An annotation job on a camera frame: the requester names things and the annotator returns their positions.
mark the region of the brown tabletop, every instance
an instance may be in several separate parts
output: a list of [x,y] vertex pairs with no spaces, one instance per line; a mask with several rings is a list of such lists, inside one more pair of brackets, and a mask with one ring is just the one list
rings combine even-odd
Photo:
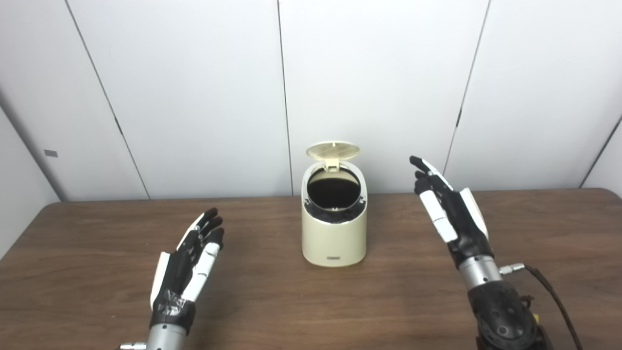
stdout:
[[[622,345],[622,201],[600,189],[476,192],[498,265],[539,268],[585,349]],[[369,198],[368,252],[321,268],[300,249],[300,199],[59,203],[0,262],[0,348],[113,349],[144,341],[160,251],[203,210],[225,218],[221,251],[186,349],[475,349],[465,286],[414,194]],[[572,349],[549,294],[528,272],[556,349]]]

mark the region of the black cable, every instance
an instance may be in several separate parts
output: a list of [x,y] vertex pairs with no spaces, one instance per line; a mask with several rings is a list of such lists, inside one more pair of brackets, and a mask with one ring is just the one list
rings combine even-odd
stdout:
[[553,289],[553,286],[550,285],[549,281],[544,277],[544,275],[536,268],[525,265],[525,269],[531,272],[534,277],[540,281],[540,283],[544,286],[544,288],[549,291],[550,295],[555,300],[555,304],[559,307],[559,311],[562,312],[562,316],[564,317],[564,321],[566,322],[566,326],[568,326],[568,330],[570,331],[570,335],[572,336],[572,340],[574,340],[577,350],[583,350],[583,346],[581,345],[581,341],[579,341],[579,336],[577,335],[577,331],[575,327],[572,325],[572,321],[570,320],[570,316],[566,312],[566,308],[564,304],[562,304],[562,300],[557,296],[557,293]]

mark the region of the robotic hand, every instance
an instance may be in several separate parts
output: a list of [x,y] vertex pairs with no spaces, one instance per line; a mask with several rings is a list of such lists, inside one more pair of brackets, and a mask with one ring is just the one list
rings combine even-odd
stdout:
[[190,225],[174,253],[160,254],[151,290],[151,323],[146,343],[119,350],[181,350],[195,317],[195,302],[223,248],[223,219],[212,208]]
[[414,156],[410,161],[420,170],[415,172],[415,193],[447,244],[466,284],[468,300],[477,319],[478,349],[552,350],[529,305],[501,277],[525,265],[497,267],[484,218],[469,188],[454,191],[428,162]]

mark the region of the white wall panel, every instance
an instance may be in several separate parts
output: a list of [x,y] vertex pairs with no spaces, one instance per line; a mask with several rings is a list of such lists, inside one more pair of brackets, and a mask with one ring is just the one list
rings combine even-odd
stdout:
[[0,50],[0,103],[61,196],[147,198],[65,2],[0,2]]
[[618,127],[583,187],[602,187],[622,197],[622,128]]
[[0,109],[0,258],[58,197]]
[[622,2],[492,0],[445,176],[578,187],[622,114]]
[[350,141],[370,192],[412,190],[447,159],[485,0],[282,0],[294,192],[311,144]]
[[276,0],[70,0],[152,198],[291,194]]

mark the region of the cream trash can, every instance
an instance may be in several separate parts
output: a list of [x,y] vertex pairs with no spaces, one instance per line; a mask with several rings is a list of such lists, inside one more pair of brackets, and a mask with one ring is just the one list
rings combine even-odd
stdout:
[[367,187],[363,173],[344,159],[359,147],[341,141],[318,143],[307,155],[320,162],[302,177],[302,253],[312,264],[342,267],[367,251]]

